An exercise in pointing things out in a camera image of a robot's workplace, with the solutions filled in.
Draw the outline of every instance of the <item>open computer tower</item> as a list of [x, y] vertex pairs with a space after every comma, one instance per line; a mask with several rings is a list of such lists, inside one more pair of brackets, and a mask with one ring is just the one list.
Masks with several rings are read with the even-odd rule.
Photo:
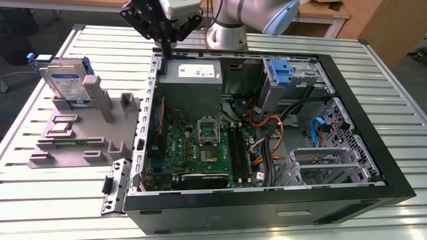
[[330, 55], [155, 50], [139, 114], [101, 214], [145, 234], [340, 223], [415, 196]]

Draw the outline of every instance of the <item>blue plastic latch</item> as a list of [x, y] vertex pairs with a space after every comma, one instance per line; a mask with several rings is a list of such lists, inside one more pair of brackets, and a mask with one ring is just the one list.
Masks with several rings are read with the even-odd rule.
[[285, 59], [271, 59], [269, 68], [275, 77], [275, 84], [288, 85], [293, 77], [293, 70], [288, 61]]
[[27, 55], [27, 59], [28, 59], [28, 64], [29, 64], [29, 66], [32, 67], [32, 69], [35, 70], [35, 72], [37, 73], [37, 74], [40, 74], [39, 73], [39, 71], [37, 71], [37, 68], [36, 68], [36, 66], [35, 66], [35, 58], [36, 58], [36, 55], [31, 52], [31, 53], [28, 53], [28, 55]]

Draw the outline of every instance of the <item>ram slot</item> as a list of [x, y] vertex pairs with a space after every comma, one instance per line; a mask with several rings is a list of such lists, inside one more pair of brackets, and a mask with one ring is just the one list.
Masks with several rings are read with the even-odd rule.
[[235, 127], [231, 126], [227, 129], [228, 135], [228, 152], [229, 152], [229, 159], [231, 159], [231, 170], [232, 170], [232, 178], [237, 180], [240, 177], [239, 174], [239, 158], [237, 158], [237, 148], [236, 148], [236, 141], [235, 141]]
[[249, 177], [249, 166], [247, 160], [247, 151], [245, 151], [245, 141], [241, 134], [241, 128], [236, 127], [233, 131], [233, 140], [236, 143], [236, 153], [237, 153], [237, 161], [239, 161], [239, 178], [247, 180]]

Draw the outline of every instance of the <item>small chip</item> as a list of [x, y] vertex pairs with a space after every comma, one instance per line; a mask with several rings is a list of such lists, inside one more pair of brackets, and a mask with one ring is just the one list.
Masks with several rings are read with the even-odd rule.
[[72, 128], [71, 122], [59, 122], [49, 130], [51, 133], [65, 133]]
[[201, 162], [217, 162], [219, 161], [219, 150], [216, 146], [201, 146], [200, 147], [200, 161]]

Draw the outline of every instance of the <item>green circuit board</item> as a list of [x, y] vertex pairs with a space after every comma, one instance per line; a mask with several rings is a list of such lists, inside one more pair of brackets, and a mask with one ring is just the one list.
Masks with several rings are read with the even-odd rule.
[[[253, 181], [237, 182], [233, 180], [232, 163], [229, 158], [228, 125], [219, 128], [200, 127], [200, 136], [215, 136], [219, 131], [219, 142], [200, 144], [197, 136], [197, 124], [173, 124], [168, 126], [165, 141], [165, 157], [161, 162], [161, 173], [149, 176], [153, 191], [171, 190], [171, 176], [181, 174], [227, 174], [228, 188], [253, 187]], [[249, 127], [241, 128], [244, 139], [253, 136]]]

